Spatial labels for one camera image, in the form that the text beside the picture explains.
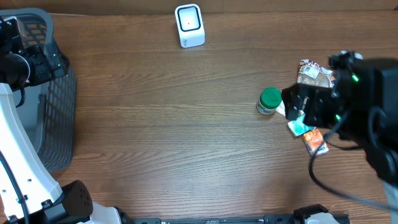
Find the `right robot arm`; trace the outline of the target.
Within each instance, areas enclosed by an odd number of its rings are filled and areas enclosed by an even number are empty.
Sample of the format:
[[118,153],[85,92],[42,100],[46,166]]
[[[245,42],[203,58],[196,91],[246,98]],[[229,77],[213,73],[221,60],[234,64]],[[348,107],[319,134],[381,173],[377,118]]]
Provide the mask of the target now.
[[282,90],[285,117],[291,121],[303,111],[306,125],[328,128],[327,142],[337,133],[342,140],[355,142],[366,160],[384,182],[387,204],[348,195],[320,182],[318,186],[344,199],[388,210],[397,223],[397,60],[394,58],[359,59],[354,52],[329,57],[335,72],[332,88],[296,83]]

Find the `green lid jar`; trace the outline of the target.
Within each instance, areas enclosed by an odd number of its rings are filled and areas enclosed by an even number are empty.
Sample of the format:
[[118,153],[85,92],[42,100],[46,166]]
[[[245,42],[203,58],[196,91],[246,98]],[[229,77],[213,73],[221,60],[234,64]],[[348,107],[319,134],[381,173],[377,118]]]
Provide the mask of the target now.
[[281,92],[277,88],[268,87],[260,94],[256,108],[260,114],[270,115],[275,113],[281,102]]

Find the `beige brown snack bag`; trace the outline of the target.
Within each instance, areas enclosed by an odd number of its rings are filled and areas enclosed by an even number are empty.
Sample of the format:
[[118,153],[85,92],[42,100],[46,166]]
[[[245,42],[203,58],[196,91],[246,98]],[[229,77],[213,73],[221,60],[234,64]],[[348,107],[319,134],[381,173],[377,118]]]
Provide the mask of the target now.
[[332,88],[335,78],[328,70],[309,59],[302,59],[298,65],[297,83]]

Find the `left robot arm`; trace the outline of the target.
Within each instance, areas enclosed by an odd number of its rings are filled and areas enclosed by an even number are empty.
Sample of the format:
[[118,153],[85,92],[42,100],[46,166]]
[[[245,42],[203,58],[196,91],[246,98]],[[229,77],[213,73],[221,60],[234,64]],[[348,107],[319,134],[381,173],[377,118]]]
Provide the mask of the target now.
[[132,223],[118,207],[91,199],[84,183],[63,187],[40,161],[17,114],[14,91],[64,77],[68,58],[57,47],[24,47],[22,24],[1,18],[1,200],[8,223]]

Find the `small teal wipes pack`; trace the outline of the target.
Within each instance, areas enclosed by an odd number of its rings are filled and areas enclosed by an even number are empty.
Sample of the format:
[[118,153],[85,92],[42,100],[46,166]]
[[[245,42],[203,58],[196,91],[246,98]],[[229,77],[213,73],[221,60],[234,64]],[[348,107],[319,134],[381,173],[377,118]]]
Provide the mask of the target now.
[[295,137],[299,137],[309,131],[313,131],[316,129],[316,127],[313,126],[307,126],[306,124],[303,123],[305,114],[300,115],[297,119],[293,121],[289,121],[287,123],[288,128],[292,132],[292,134]]

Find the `orange snack packet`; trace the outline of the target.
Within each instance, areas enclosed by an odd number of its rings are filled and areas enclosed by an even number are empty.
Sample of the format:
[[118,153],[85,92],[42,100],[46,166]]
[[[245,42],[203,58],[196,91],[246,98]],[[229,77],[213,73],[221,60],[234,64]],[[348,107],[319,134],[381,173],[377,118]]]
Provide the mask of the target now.
[[317,152],[318,156],[321,156],[329,151],[327,144],[323,142],[323,135],[318,129],[306,132],[303,134],[302,139],[311,156],[315,152]]

